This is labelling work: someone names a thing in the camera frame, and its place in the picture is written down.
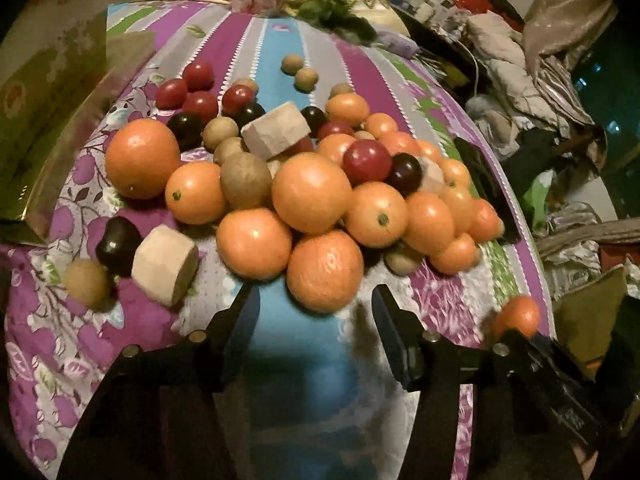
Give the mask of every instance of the floral pattern fabric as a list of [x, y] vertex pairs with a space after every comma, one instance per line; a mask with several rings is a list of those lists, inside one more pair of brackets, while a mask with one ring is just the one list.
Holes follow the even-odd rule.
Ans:
[[[68, 298], [60, 286], [72, 259], [95, 257], [111, 216], [131, 220], [143, 236], [161, 223], [178, 228], [161, 202], [152, 201], [143, 210], [127, 205], [104, 171], [105, 150], [121, 126], [137, 118], [168, 120], [172, 112], [159, 112], [154, 103], [164, 79], [178, 76], [190, 60], [207, 59], [217, 76], [214, 93], [220, 96], [235, 78], [250, 75], [260, 84], [258, 100], [267, 109], [286, 100], [301, 108], [323, 106], [331, 86], [347, 80], [356, 91], [369, 88], [372, 110], [391, 114], [417, 137], [444, 142], [446, 149], [450, 136], [468, 135], [460, 125], [464, 117], [442, 104], [438, 92], [444, 91], [434, 82], [427, 84], [414, 68], [402, 65], [412, 75], [408, 78], [398, 68], [401, 60], [388, 64], [380, 54], [352, 48], [295, 20], [258, 20], [229, 14], [220, 6], [171, 2], [116, 6], [110, 23], [110, 30], [117, 27], [112, 33], [155, 30], [158, 54], [78, 154], [60, 194], [49, 245], [0, 245], [12, 268], [4, 324], [10, 412], [22, 448], [49, 479], [56, 477], [82, 412], [120, 350], [133, 343], [146, 350], [163, 348], [206, 327], [217, 310], [231, 304], [240, 286], [220, 262], [212, 232], [198, 233], [200, 269], [177, 312], [149, 300], [131, 279], [118, 280], [118, 301], [103, 314]], [[299, 94], [277, 73], [279, 63], [272, 70], [273, 60], [284, 51], [300, 52], [311, 66], [326, 67], [326, 80], [321, 78], [316, 92]], [[201, 148], [182, 154], [184, 161], [210, 157]], [[377, 283], [386, 283], [401, 307], [418, 314], [425, 326], [455, 343], [479, 346], [482, 320], [518, 292], [510, 269], [520, 264], [499, 247], [484, 248], [483, 254], [478, 269], [452, 278], [436, 275], [426, 264], [408, 278], [397, 278], [379, 264], [367, 273], [358, 300], [326, 320], [310, 319], [292, 307], [282, 280], [261, 287], [262, 311], [245, 373], [226, 398], [217, 399], [219, 406], [228, 407], [221, 410], [226, 413], [222, 419], [239, 470], [252, 471], [256, 478], [291, 478], [287, 464], [293, 463], [293, 470], [302, 468], [306, 478], [327, 478], [322, 471], [330, 469], [350, 478], [395, 479], [417, 396], [402, 391], [390, 374], [370, 315], [370, 292]], [[541, 283], [527, 269], [525, 275], [532, 287]], [[296, 334], [308, 336], [297, 339]], [[299, 356], [295, 370], [261, 375], [260, 360], [280, 352]], [[309, 381], [332, 387], [301, 400], [297, 380], [301, 388]], [[455, 480], [465, 478], [468, 467], [472, 387], [461, 387], [460, 398]], [[264, 404], [278, 399], [283, 411], [268, 413]], [[282, 458], [282, 469], [260, 476], [273, 456]]]

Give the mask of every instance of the red fabric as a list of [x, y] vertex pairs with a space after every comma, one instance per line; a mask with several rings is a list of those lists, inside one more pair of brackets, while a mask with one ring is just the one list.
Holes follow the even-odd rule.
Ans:
[[623, 264], [629, 255], [636, 265], [640, 265], [640, 246], [638, 245], [606, 245], [600, 246], [600, 265], [602, 272], [607, 272], [611, 267]]
[[523, 27], [512, 20], [507, 14], [500, 9], [495, 9], [489, 0], [455, 0], [456, 7], [459, 9], [467, 9], [472, 14], [485, 14], [488, 10], [502, 16], [505, 22], [509, 23], [513, 30], [522, 32]]
[[456, 7], [470, 10], [473, 14], [485, 14], [488, 10], [494, 10], [489, 0], [456, 0]]

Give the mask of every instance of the wooden block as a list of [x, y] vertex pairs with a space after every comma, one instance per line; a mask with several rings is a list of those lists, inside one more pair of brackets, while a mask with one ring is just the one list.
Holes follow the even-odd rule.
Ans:
[[187, 292], [198, 263], [193, 240], [161, 224], [138, 247], [131, 277], [149, 298], [174, 306]]
[[419, 156], [418, 161], [422, 167], [422, 183], [420, 191], [439, 194], [444, 188], [444, 175], [440, 167], [430, 158]]
[[309, 125], [292, 102], [247, 124], [240, 134], [251, 153], [269, 160], [311, 133]]

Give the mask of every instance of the gray cloth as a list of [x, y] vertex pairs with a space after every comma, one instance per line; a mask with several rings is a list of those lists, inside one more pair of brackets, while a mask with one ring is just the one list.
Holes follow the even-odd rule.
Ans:
[[577, 124], [593, 124], [570, 71], [618, 10], [611, 0], [534, 0], [523, 33], [527, 71], [555, 110]]

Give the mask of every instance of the purple stripe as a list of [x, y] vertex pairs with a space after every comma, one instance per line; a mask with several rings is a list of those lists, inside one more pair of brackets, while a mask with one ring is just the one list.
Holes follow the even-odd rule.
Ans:
[[220, 23], [195, 58], [211, 63], [216, 76], [216, 83], [211, 92], [215, 95], [218, 95], [222, 88], [226, 71], [251, 18], [250, 14], [232, 12], [224, 22]]
[[199, 10], [207, 7], [204, 2], [180, 2], [162, 18], [159, 18], [145, 30], [153, 30], [156, 33], [156, 50], [164, 47], [169, 38], [174, 35], [184, 23]]
[[398, 128], [401, 131], [410, 133], [411, 130], [375, 63], [359, 47], [353, 46], [337, 36], [332, 36], [332, 38], [351, 75], [351, 83], [356, 94], [366, 99], [372, 113], [389, 114], [398, 123]]
[[[428, 74], [426, 69], [421, 67], [419, 63], [416, 63], [414, 61], [405, 61], [405, 63], [412, 70], [414, 70], [414, 72], [418, 71], [422, 73], [425, 77], [427, 77], [428, 79], [430, 79], [430, 81], [433, 82], [433, 77], [430, 74]], [[461, 127], [464, 128], [467, 134], [467, 139], [469, 141], [472, 141], [478, 148], [480, 148], [480, 150], [482, 151], [486, 159], [489, 161], [489, 164], [491, 165], [494, 174], [498, 175], [498, 163], [495, 160], [495, 155], [493, 154], [493, 152], [491, 152], [491, 150], [487, 149], [486, 144], [484, 142], [481, 142], [481, 139], [479, 138], [479, 136], [482, 134], [476, 132], [476, 129], [471, 123], [471, 119], [469, 118], [469, 116], [464, 112], [464, 110], [460, 107], [460, 105], [457, 102], [455, 102], [453, 98], [446, 91], [440, 90], [439, 85], [435, 86], [434, 91], [438, 93], [438, 97], [442, 99], [442, 101], [444, 102], [449, 112], [455, 116], [455, 118], [460, 123]], [[507, 197], [507, 200], [509, 202], [509, 206], [511, 208], [513, 215], [519, 216], [520, 215], [519, 206], [516, 206], [513, 203], [513, 201], [510, 199], [509, 194], [505, 190], [504, 185], [502, 184], [501, 181], [499, 182], [500, 182], [500, 188], [502, 189], [502, 192]], [[549, 334], [548, 316], [549, 316], [550, 305], [546, 304], [545, 295], [543, 293], [542, 281], [540, 280], [540, 273], [538, 272], [536, 263], [533, 260], [531, 251], [529, 251], [529, 247], [525, 240], [524, 232], [520, 228], [520, 225], [518, 225], [518, 231], [520, 232], [520, 236], [522, 237], [522, 240], [519, 241], [517, 244], [515, 244], [514, 247], [516, 249], [516, 252], [518, 253], [520, 263], [522, 264], [522, 270], [526, 277], [527, 286], [529, 287], [531, 296], [538, 302], [539, 306], [541, 308], [544, 308], [546, 311], [541, 313], [543, 315], [541, 316], [542, 322], [540, 326], [540, 332], [545, 335], [548, 335]]]

